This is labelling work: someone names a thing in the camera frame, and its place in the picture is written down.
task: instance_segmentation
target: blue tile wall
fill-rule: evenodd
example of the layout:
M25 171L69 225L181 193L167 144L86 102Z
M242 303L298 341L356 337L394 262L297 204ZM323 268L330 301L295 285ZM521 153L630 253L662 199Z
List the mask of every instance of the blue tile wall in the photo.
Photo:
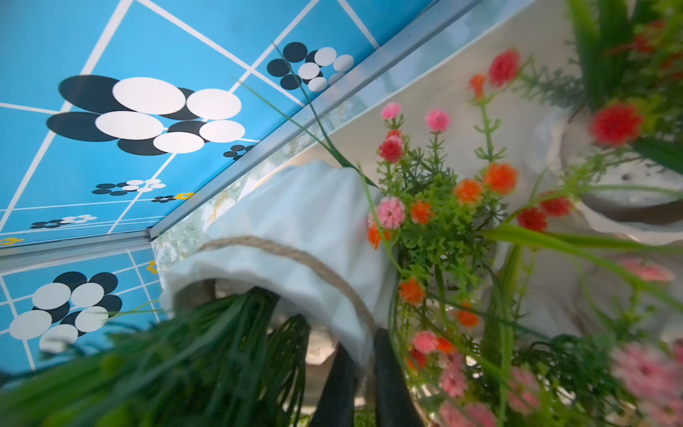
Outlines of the blue tile wall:
M7 274L0 277L0 285L0 370L5 372L22 372L69 358L68 350L50 359L44 357L43 350L54 351L55 345L59 350L60 342L49 340L57 331L91 353L105 348L105 333L118 328L102 323L107 312L129 312L142 305L160 309L158 302L150 304L161 295L161 285L149 247ZM89 314L93 310L100 313ZM142 329L162 320L166 320L164 313L117 319Z
M0 3L1 250L152 227L431 0Z

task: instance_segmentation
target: white pot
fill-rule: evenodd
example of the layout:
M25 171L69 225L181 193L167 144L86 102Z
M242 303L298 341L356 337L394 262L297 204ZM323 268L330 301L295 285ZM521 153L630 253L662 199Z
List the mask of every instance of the white pot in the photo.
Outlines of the white pot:
M527 165L537 173L548 170L556 177L580 161L578 153L597 150L588 126L590 114L554 108L536 128L537 140ZM683 176L651 162L630 162L608 169L599 184L645 185L683 191ZM683 203L660 193L601 191L581 196L576 209L586 225L598 232L620 234L648 245L683 240Z
M375 203L381 198L374 187L370 193ZM206 234L210 240L256 236L312 255L354 288L378 326L386 326L395 269L385 251L367 241L369 211L355 170L314 161L273 176L219 217ZM348 298L287 257L257 247L221 247L179 261L163 275L165 309L185 304L179 300L187 292L178 295L190 285L192 294L203 292L197 282L222 280L213 291L222 295L259 286L282 298L278 308L286 316L301 313L312 325L322 323L361 366L372 355L373 337Z

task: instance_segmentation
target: white vase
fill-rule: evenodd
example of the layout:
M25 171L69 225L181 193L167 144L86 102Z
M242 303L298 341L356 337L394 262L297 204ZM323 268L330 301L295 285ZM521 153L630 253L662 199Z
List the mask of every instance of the white vase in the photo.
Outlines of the white vase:
M586 110L551 109L536 128L536 141L527 165L537 173L546 167L556 178L565 168L581 161L581 155L599 151L589 133L591 115ZM643 185L683 191L683 176L634 161L612 167L597 184ZM683 202L674 197L644 191L600 191L581 196L576 209L589 228L619 234L649 245L683 240Z

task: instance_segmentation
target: twine rope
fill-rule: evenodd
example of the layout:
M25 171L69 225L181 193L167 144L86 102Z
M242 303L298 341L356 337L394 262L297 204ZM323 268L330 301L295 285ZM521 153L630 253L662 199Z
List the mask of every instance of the twine rope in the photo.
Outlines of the twine rope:
M197 252L210 251L213 249L222 249L229 246L248 246L261 249L263 252L283 258L289 258L292 261L305 265L310 268L320 279L328 283L330 286L338 289L356 309L358 317L365 323L365 326L370 330L370 336L374 337L377 332L377 325L374 317L367 309L363 299L358 295L356 290L349 285L343 277L338 275L333 269L329 268L327 264L320 261L310 253L300 251L299 249L280 245L279 243L267 240L256 236L237 236L229 238L220 238L212 240L202 245Z

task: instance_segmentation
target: green leaf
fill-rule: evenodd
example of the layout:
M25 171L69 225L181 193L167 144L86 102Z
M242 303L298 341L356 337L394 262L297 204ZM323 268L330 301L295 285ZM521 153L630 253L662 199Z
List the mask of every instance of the green leaf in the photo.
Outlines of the green leaf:
M638 138L633 149L641 156L683 174L683 147L655 138Z
M624 0L598 0L598 24L600 41L604 54L604 77L608 98L611 98L624 76L628 51L608 53L610 49L630 44L633 28L628 20L628 10Z
M648 24L659 18L657 12L654 11L653 0L638 0L636 2L636 7L633 11L633 17L631 18L631 24L635 27L636 25Z
M599 110L607 101L604 57L600 32L591 16L587 0L566 0L572 21L576 52L579 54L583 84L591 111Z
M680 247L643 245L642 243L634 242L633 240L624 240L612 237L595 237L585 236L583 234L560 233L548 233L548 236L562 240L570 245L587 249L615 249L620 251L654 251L669 253L683 252L683 248Z
M624 281L634 288L641 289L642 291L652 295L665 305L673 308L679 313L683 313L683 303L677 299L671 298L671 296L665 291L664 288L658 284L654 284L648 281L642 280L640 277L629 273L624 267L620 266L616 262L606 260L597 255L594 255L588 251L581 249L576 245L572 245L558 238L550 236L548 234L538 233L526 228L514 227L509 224L499 225L493 230L488 230L482 232L482 234L490 238L491 240L498 240L503 242L510 242L518 245L525 245L530 247L537 247L543 249L551 249L554 251L566 253L569 255L578 256L589 260L594 264L605 268L606 270L612 271L616 275L620 276Z

